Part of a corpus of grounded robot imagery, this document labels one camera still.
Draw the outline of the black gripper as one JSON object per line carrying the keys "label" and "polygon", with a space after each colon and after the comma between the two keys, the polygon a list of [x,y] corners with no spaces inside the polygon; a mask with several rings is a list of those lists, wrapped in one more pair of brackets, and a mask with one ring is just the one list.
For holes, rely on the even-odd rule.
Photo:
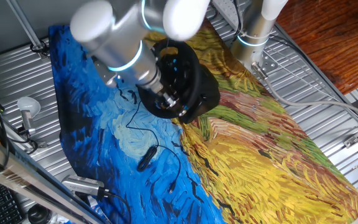
{"label": "black gripper", "polygon": [[[173,108],[177,105],[177,98],[172,95],[172,92],[167,87],[163,85],[158,85],[157,87],[153,87],[152,90],[155,94],[165,100],[167,108]],[[184,116],[187,111],[188,107],[186,105],[180,106],[177,110],[178,116]]]}

